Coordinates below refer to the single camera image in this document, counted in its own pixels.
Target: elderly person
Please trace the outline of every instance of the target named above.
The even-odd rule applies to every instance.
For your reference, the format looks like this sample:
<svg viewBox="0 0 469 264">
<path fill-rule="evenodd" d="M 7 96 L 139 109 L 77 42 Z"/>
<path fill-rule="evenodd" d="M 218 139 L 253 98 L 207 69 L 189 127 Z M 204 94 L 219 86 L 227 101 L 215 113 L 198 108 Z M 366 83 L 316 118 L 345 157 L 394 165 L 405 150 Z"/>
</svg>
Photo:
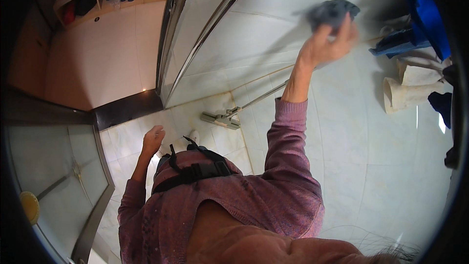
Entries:
<svg viewBox="0 0 469 264">
<path fill-rule="evenodd" d="M 229 160 L 197 146 L 165 155 L 145 202 L 150 159 L 165 132 L 146 133 L 119 208 L 123 263 L 394 263 L 366 257 L 339 240 L 315 238 L 324 205 L 304 153 L 308 88 L 314 68 L 347 54 L 356 38 L 349 14 L 333 42 L 322 25 L 303 45 L 267 133 L 265 172 L 244 176 Z"/>
</svg>

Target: purple knit sweater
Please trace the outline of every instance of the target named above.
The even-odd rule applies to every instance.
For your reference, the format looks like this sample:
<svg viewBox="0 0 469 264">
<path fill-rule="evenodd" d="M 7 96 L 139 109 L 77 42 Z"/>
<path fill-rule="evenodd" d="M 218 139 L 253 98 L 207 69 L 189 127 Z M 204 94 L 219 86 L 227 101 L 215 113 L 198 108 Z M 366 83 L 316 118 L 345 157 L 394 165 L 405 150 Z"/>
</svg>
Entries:
<svg viewBox="0 0 469 264">
<path fill-rule="evenodd" d="M 119 207 L 119 241 L 123 263 L 184 263 L 199 204 L 213 200 L 245 225 L 292 238 L 314 237 L 322 225 L 320 184 L 309 172 L 304 154 L 307 101 L 276 99 L 275 121 L 267 133 L 265 172 L 203 179 L 156 193 L 145 202 L 145 185 L 129 179 Z M 197 150 L 179 152 L 179 167 L 210 163 Z M 239 169 L 227 160 L 228 167 Z M 153 188 L 176 173 L 166 161 Z"/>
</svg>

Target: hand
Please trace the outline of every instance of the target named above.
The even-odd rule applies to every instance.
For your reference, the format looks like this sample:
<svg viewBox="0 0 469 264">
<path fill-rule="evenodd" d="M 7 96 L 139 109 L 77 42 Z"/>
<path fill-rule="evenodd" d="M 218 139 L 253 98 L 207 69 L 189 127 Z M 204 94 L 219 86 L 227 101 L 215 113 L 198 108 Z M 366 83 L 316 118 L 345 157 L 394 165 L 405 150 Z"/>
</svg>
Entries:
<svg viewBox="0 0 469 264">
<path fill-rule="evenodd" d="M 144 136 L 144 145 L 142 148 L 142 154 L 153 155 L 158 152 L 158 149 L 161 147 L 161 142 L 165 137 L 166 132 L 163 131 L 163 126 L 154 126 L 151 130 L 149 130 Z"/>
<path fill-rule="evenodd" d="M 328 40 L 332 27 L 322 24 L 311 38 L 304 44 L 298 58 L 297 65 L 313 70 L 319 63 L 337 60 L 350 52 L 354 41 L 358 37 L 355 23 L 350 14 L 345 15 L 344 21 L 333 42 Z"/>
</svg>

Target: sweater sleeve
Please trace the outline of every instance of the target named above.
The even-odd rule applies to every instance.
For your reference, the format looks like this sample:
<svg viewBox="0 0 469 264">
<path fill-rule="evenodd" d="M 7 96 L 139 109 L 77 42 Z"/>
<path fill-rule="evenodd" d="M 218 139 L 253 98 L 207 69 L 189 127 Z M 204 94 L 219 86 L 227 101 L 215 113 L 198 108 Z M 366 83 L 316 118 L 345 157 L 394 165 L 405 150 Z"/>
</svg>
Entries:
<svg viewBox="0 0 469 264">
<path fill-rule="evenodd" d="M 295 184 L 321 197 L 320 185 L 311 176 L 304 152 L 307 107 L 307 100 L 290 103 L 275 99 L 275 121 L 267 132 L 269 149 L 262 177 Z"/>
<path fill-rule="evenodd" d="M 133 179 L 127 181 L 122 201 L 118 209 L 117 220 L 119 225 L 124 225 L 129 219 L 135 216 L 145 204 L 145 184 Z"/>
</svg>

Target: white shoe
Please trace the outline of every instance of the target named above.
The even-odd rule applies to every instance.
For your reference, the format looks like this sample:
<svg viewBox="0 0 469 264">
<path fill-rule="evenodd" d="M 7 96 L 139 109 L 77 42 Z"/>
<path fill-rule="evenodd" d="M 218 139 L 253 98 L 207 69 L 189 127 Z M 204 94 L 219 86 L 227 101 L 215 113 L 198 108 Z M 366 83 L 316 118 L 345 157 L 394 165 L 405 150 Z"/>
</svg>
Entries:
<svg viewBox="0 0 469 264">
<path fill-rule="evenodd" d="M 168 144 L 161 144 L 158 152 L 156 152 L 156 156 L 161 159 L 165 154 L 171 154 L 171 148 L 169 148 Z"/>
<path fill-rule="evenodd" d="M 189 139 L 193 140 L 197 145 L 199 144 L 200 142 L 200 135 L 199 135 L 199 132 L 196 131 L 196 130 L 193 130 L 190 134 L 189 134 Z"/>
</svg>

